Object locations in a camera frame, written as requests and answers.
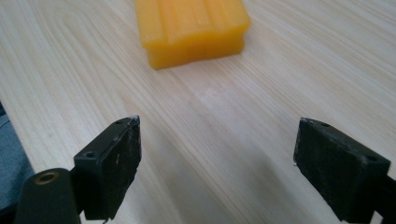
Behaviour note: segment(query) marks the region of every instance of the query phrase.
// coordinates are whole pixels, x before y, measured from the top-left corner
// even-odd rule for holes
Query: screw hole
[[[89,152],[85,153],[85,156],[88,158],[93,158],[95,155],[93,154],[93,152],[89,151]]]
[[[57,179],[59,177],[59,174],[56,172],[48,172],[48,173],[44,173],[43,175],[39,176],[36,180],[35,183],[37,185],[46,185],[52,181],[54,181],[55,179]]]
[[[368,156],[367,159],[368,159],[369,161],[376,161],[376,160],[377,160],[377,158],[374,157],[374,156]]]

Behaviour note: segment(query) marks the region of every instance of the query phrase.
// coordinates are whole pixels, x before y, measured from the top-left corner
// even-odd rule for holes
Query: wooden table
[[[0,100],[35,170],[71,169],[137,114],[143,160],[113,223],[337,223],[293,162],[299,119],[396,162],[396,4],[244,2],[240,55],[155,71],[133,0],[1,1]]]

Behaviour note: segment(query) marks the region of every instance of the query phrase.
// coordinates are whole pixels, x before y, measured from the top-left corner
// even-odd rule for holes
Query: yellow foam block
[[[251,24],[241,0],[135,0],[135,10],[155,69],[239,53]]]

